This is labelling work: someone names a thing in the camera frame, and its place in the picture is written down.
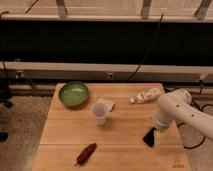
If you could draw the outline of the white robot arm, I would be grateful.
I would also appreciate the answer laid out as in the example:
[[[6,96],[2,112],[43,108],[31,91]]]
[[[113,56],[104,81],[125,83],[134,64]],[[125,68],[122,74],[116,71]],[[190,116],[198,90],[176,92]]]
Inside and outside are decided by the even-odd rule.
[[[160,95],[152,115],[153,127],[164,132],[169,129],[174,119],[179,119],[213,141],[213,116],[193,108],[191,102],[192,97],[185,89]]]

